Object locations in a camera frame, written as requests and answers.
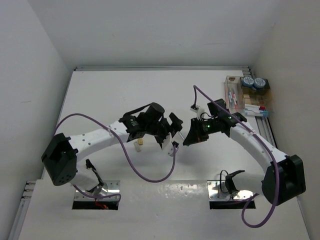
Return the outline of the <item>blue white tape roll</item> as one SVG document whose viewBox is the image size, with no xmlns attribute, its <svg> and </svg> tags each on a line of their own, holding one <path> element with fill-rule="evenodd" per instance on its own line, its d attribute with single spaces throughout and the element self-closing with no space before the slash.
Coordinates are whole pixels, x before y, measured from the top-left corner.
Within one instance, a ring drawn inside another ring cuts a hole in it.
<svg viewBox="0 0 320 240">
<path fill-rule="evenodd" d="M 241 79 L 241 84 L 243 87 L 251 88 L 254 85 L 254 79 L 251 77 L 243 77 Z"/>
</svg>

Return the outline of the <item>pink highlighter pen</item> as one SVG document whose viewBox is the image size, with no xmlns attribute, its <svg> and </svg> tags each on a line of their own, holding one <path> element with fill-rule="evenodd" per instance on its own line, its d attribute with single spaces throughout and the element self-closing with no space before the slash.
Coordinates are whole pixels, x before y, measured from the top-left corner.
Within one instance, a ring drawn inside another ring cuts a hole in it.
<svg viewBox="0 0 320 240">
<path fill-rule="evenodd" d="M 231 93 L 232 93 L 232 98 L 233 98 L 233 101 L 234 101 L 234 107 L 237 109 L 238 108 L 238 102 L 237 102 L 235 90 L 233 88 L 231 89 Z"/>
</svg>

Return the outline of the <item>orange highlighter pen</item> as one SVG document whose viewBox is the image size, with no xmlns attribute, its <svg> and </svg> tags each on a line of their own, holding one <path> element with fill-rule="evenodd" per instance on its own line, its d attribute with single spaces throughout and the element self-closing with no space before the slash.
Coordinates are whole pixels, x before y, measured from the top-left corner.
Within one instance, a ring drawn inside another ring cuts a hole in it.
<svg viewBox="0 0 320 240">
<path fill-rule="evenodd" d="M 230 91 L 229 91 L 228 87 L 225 89 L 225 93 L 226 93 L 226 100 L 228 102 L 228 108 L 231 108 L 232 107 L 232 96 L 230 95 Z"/>
</svg>

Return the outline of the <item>red capped white marker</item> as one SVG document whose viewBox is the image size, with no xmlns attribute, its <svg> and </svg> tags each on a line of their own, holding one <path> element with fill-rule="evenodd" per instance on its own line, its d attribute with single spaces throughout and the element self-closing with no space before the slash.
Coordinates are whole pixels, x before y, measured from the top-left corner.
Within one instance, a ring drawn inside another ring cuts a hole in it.
<svg viewBox="0 0 320 240">
<path fill-rule="evenodd" d="M 245 109 L 250 110 L 250 111 L 265 111 L 266 110 L 266 108 L 264 106 L 251 105 L 251 104 L 246 104 Z"/>
</svg>

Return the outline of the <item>blue capped marker diagonal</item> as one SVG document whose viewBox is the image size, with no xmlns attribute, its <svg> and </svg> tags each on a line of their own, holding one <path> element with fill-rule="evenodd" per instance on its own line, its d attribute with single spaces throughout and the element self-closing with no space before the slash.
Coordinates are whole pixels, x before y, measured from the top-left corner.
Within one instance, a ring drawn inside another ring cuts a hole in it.
<svg viewBox="0 0 320 240">
<path fill-rule="evenodd" d="M 243 113 L 246 116 L 266 117 L 266 118 L 269 116 L 269 112 L 268 111 L 253 112 L 253 111 L 245 110 Z"/>
</svg>

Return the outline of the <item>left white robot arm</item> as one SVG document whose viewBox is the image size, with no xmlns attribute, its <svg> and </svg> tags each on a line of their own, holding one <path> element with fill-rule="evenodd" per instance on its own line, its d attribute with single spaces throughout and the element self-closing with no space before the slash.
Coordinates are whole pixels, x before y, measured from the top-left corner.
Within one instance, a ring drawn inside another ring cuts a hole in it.
<svg viewBox="0 0 320 240">
<path fill-rule="evenodd" d="M 124 148 L 125 143 L 146 135 L 153 136 L 166 154 L 175 157 L 179 144 L 173 137 L 182 130 L 183 121 L 174 113 L 170 113 L 168 118 L 164 114 L 165 109 L 155 102 L 126 112 L 109 125 L 81 114 L 99 128 L 79 135 L 58 133 L 52 137 L 41 161 L 53 185 L 70 183 L 87 192 L 94 192 L 103 185 L 103 181 L 87 157 L 116 144 Z"/>
</svg>

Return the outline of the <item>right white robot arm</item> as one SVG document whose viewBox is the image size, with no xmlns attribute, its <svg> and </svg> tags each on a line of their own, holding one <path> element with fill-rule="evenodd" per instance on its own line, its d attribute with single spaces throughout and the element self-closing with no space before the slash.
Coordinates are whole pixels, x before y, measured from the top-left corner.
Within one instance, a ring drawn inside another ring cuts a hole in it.
<svg viewBox="0 0 320 240">
<path fill-rule="evenodd" d="M 302 159 L 289 156 L 272 146 L 256 133 L 240 113 L 230 113 L 223 99 L 209 102 L 209 118 L 205 110 L 193 104 L 190 109 L 196 117 L 190 120 L 190 130 L 184 146 L 205 142 L 210 134 L 222 133 L 242 146 L 260 165 L 263 174 L 250 174 L 245 170 L 228 173 L 221 191 L 229 194 L 248 190 L 264 196 L 269 203 L 280 205 L 306 191 L 305 171 Z"/>
</svg>

